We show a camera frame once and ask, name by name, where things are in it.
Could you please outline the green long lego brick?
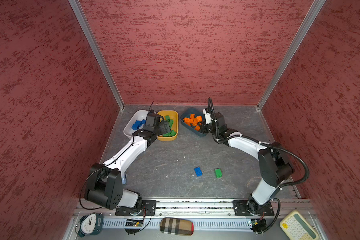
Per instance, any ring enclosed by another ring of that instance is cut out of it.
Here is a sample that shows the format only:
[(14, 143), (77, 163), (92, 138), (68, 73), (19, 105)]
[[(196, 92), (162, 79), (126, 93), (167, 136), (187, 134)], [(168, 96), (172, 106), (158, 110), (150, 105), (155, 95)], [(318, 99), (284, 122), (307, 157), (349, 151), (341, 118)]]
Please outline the green long lego brick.
[(170, 128), (172, 128), (173, 123), (174, 123), (174, 120), (170, 119), (170, 120), (169, 120), (169, 125), (170, 125)]

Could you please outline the green lego plate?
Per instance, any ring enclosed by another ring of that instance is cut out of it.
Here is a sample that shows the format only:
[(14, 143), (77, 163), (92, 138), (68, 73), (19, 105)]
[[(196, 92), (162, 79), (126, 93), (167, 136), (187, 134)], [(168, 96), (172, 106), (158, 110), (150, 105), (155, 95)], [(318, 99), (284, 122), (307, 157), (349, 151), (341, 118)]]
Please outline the green lego plate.
[(177, 132), (172, 130), (169, 133), (164, 134), (163, 137), (174, 137), (176, 134)]

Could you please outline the orange lego brick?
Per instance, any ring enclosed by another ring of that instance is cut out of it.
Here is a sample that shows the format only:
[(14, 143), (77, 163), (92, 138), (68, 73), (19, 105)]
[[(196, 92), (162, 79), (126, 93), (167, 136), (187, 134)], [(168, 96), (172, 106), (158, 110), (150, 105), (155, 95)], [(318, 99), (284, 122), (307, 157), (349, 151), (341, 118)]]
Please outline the orange lego brick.
[(184, 123), (187, 124), (188, 126), (191, 126), (194, 122), (194, 119), (191, 118), (184, 118), (183, 119)]

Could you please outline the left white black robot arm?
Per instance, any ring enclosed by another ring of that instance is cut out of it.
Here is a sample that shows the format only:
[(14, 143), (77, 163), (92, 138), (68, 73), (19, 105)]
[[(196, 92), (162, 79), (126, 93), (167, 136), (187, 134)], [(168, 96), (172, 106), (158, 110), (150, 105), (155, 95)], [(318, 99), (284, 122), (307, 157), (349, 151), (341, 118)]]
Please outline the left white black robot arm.
[(102, 164), (93, 164), (90, 168), (80, 193), (85, 200), (98, 205), (99, 209), (126, 208), (131, 215), (138, 215), (143, 210), (141, 194), (124, 188), (126, 170), (158, 136), (171, 132), (165, 117), (153, 110), (144, 113), (144, 126), (132, 133), (129, 142), (109, 160)]

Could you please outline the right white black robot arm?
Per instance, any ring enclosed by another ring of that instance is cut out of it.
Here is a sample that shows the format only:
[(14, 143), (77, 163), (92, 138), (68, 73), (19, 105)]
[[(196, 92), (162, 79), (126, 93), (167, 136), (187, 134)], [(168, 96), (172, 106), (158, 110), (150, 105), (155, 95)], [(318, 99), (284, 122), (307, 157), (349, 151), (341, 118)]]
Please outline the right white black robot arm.
[[(223, 115), (215, 112), (213, 107), (205, 108), (203, 114), (205, 121), (202, 123), (202, 130), (211, 133), (217, 144), (241, 150), (259, 163), (262, 179), (250, 194), (246, 206), (251, 215), (258, 216), (283, 187), (301, 184), (309, 178), (308, 165), (281, 144), (265, 143), (228, 128)], [(289, 156), (296, 158), (304, 169), (303, 177), (293, 182), (287, 181), (295, 172)]]

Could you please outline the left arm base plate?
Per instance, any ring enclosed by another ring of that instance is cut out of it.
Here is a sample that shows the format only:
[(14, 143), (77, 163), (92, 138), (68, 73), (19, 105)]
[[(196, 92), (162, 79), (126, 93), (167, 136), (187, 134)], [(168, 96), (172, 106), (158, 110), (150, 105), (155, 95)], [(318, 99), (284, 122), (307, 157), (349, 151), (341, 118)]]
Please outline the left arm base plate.
[(131, 216), (131, 217), (143, 217), (145, 215), (154, 216), (157, 206), (156, 200), (142, 200), (137, 203), (137, 208), (127, 208), (117, 206), (116, 216)]

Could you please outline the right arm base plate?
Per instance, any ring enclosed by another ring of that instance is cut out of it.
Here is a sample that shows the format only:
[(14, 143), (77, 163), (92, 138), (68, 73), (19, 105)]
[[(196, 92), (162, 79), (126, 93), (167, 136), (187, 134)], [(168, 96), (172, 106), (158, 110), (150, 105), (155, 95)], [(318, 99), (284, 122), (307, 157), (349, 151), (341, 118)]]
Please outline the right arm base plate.
[(274, 216), (274, 210), (270, 202), (259, 205), (254, 200), (234, 200), (233, 209), (235, 216), (253, 216), (253, 217), (271, 217)]

